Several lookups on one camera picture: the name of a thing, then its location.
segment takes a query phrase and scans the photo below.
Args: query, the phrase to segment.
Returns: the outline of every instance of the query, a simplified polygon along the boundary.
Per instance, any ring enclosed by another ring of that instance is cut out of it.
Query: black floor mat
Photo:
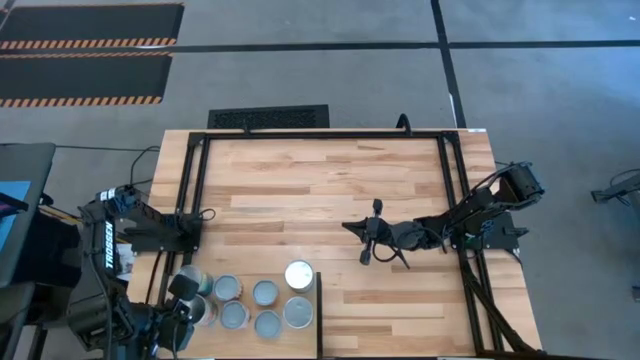
[[[210,110],[209,129],[329,128],[328,105]]]
[[[168,52],[0,55],[0,106],[157,104],[171,59]]]
[[[2,31],[0,49],[172,45],[182,4],[16,7]]]

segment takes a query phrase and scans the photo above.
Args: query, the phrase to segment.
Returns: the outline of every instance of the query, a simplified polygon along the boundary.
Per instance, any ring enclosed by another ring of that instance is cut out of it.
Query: wooden table
[[[150,198],[161,212],[174,211],[188,133],[165,133]],[[460,138],[473,186],[495,170],[489,138],[484,131],[466,130]],[[474,354],[452,251],[407,253],[410,271],[399,260],[364,267],[358,262],[359,239],[340,226],[369,216],[373,198],[384,201],[383,217],[390,223],[446,211],[436,141],[216,140],[210,151],[201,208],[214,208],[217,217],[204,227],[196,265],[214,275],[255,275],[282,274],[293,259],[309,261],[323,278],[325,356]],[[449,154],[459,197],[451,149]],[[196,152],[189,194],[198,159]],[[523,339],[539,348],[520,265],[504,251],[487,250],[485,256],[497,306]],[[136,259],[132,301],[144,301],[154,259],[155,254]],[[485,347],[491,348],[486,315],[478,308]],[[180,357],[218,356],[210,341],[196,332]],[[261,356],[304,355],[293,352]]]

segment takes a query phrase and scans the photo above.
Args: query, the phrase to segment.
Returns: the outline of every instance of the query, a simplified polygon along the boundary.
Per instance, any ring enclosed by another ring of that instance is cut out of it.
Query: can lid
[[[295,296],[284,305],[284,320],[289,326],[301,329],[309,326],[313,319],[313,306],[303,297]]]
[[[260,337],[275,339],[280,337],[282,323],[280,321],[280,317],[274,311],[264,310],[256,316],[254,328]]]
[[[294,289],[304,289],[313,281],[313,269],[308,262],[296,260],[287,266],[284,279]]]
[[[213,285],[213,292],[221,301],[229,301],[238,296],[238,279],[233,275],[222,275]]]
[[[278,297],[278,286],[271,280],[260,280],[253,287],[253,299],[258,305],[271,305],[276,297]]]
[[[227,329],[241,327],[247,319],[247,310],[239,301],[230,301],[224,304],[220,322]]]

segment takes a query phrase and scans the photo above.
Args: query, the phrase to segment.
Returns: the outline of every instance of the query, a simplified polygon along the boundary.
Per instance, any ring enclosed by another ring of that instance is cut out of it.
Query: gray floor
[[[452,41],[640,39],[637,1],[441,2]],[[191,0],[179,44],[435,39],[428,1]],[[516,214],[532,230],[522,258],[545,349],[636,359],[638,223],[589,191],[638,167],[640,49],[456,50],[453,60],[468,126],[488,129],[498,160],[531,160],[548,189]],[[204,127],[209,109],[310,103],[329,104],[335,127],[390,126],[400,112],[414,127],[454,124],[436,50],[179,54],[158,106],[0,109],[0,142],[146,147],[165,129]],[[61,149],[47,192],[72,210],[128,181],[135,156]],[[149,154],[136,179],[154,163]],[[83,357],[64,330],[45,350]]]

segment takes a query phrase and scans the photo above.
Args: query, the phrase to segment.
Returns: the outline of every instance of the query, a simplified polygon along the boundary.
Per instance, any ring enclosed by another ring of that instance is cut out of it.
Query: concrete floor
[[[640,39],[637,1],[441,2],[451,41]],[[178,43],[435,39],[422,0],[191,0]],[[497,160],[532,161],[548,189],[540,204],[515,214],[532,230],[522,259],[545,349],[636,359],[640,304],[630,286],[640,282],[638,222],[618,202],[593,204],[589,191],[638,167],[640,49],[452,56],[468,126],[488,129]],[[329,104],[334,127],[392,126],[400,112],[414,127],[454,124],[437,50],[179,54],[160,105],[0,109],[0,142],[146,147],[165,129],[205,127],[209,109],[310,103]],[[128,181],[135,156],[60,149],[46,191],[72,211]],[[155,155],[145,156],[136,179],[153,174]],[[65,330],[51,335],[45,352],[86,356]]]

